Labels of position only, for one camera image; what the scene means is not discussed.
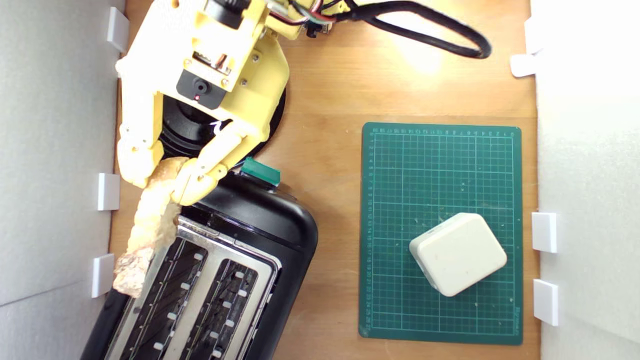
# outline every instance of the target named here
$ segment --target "black cable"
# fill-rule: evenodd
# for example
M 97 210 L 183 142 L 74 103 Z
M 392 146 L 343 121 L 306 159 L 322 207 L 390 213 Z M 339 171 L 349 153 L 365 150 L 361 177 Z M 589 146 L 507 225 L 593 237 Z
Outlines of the black cable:
M 337 21 L 343 20 L 364 20 L 366 23 L 373 25 L 384 31 L 400 35 L 402 37 L 410 38 L 428 45 L 438 47 L 440 49 L 449 51 L 450 53 L 465 56 L 467 58 L 485 59 L 491 55 L 491 44 L 489 41 L 478 33 L 476 30 L 452 19 L 442 13 L 439 13 L 433 9 L 423 6 L 413 1 L 386 1 L 384 3 L 374 3 L 359 6 L 354 0 L 344 0 L 351 9 L 348 12 L 338 13 L 335 18 Z M 453 44 L 451 42 L 429 36 L 427 34 L 418 33 L 406 28 L 401 28 L 388 22 L 379 20 L 378 15 L 384 13 L 393 12 L 412 12 L 421 17 L 433 21 L 436 24 L 442 25 L 447 29 L 450 29 L 463 37 L 471 40 L 477 49 L 471 47 L 465 47 Z
M 338 4 L 339 2 L 341 2 L 341 1 L 342 1 L 342 0 L 333 0 L 333 1 L 332 1 L 332 2 L 330 2 L 330 3 L 326 3 L 326 4 L 322 5 L 322 10 L 329 9 L 330 7 L 332 7 L 332 6 L 334 6 L 334 5 L 337 5 L 337 4 Z

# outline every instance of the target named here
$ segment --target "green cutting mat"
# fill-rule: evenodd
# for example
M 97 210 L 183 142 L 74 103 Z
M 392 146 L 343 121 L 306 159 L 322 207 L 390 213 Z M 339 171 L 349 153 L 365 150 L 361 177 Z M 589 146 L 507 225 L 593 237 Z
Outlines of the green cutting mat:
M 520 129 L 367 123 L 362 133 L 360 334 L 521 344 Z M 429 285 L 409 242 L 460 212 L 484 217 L 508 261 L 448 298 Z

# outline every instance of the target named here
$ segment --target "white plastic clip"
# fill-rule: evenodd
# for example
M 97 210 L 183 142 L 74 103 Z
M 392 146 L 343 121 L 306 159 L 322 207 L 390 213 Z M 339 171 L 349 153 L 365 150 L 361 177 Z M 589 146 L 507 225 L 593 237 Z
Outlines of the white plastic clip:
M 552 326 L 558 326 L 558 285 L 540 279 L 533 280 L 533 316 Z

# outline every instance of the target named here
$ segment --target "wooden table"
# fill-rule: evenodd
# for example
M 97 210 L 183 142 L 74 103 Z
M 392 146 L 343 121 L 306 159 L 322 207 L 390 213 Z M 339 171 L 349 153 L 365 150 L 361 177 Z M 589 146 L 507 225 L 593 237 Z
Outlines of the wooden table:
M 487 60 L 469 60 L 344 23 L 330 36 L 282 41 L 291 66 L 282 125 L 258 159 L 282 171 L 283 182 L 313 214 L 320 239 L 275 359 L 523 359 L 540 358 L 533 317 L 531 250 L 537 208 L 536 103 L 532 79 L 515 79 L 509 57 L 524 52 L 529 2 L 427 1 L 465 21 L 493 45 Z M 131 36 L 149 0 L 128 0 Z M 496 124 L 522 128 L 524 191 L 524 343 L 519 347 L 363 339 L 358 335 L 358 232 L 362 125 L 378 122 Z M 140 191 L 122 184 L 111 252 L 121 254 Z

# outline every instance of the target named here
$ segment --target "robotic arm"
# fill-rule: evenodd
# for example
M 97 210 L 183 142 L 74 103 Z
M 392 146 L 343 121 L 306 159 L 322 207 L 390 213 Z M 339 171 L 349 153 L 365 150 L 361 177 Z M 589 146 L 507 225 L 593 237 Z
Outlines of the robotic arm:
M 411 1 L 358 6 L 321 13 L 323 0 L 155 0 L 127 53 L 116 63 L 122 78 L 122 125 L 117 145 L 122 177 L 141 188 L 164 155 L 163 96 L 173 97 L 220 120 L 231 120 L 180 169 L 172 200 L 192 205 L 255 146 L 269 136 L 289 67 L 278 34 L 295 39 L 302 24 L 316 28 L 340 20 L 373 26 L 452 53 L 485 58 L 491 48 L 479 33 Z M 412 11 L 475 42 L 460 47 L 387 24 L 377 15 Z M 298 19 L 292 19 L 299 13 Z

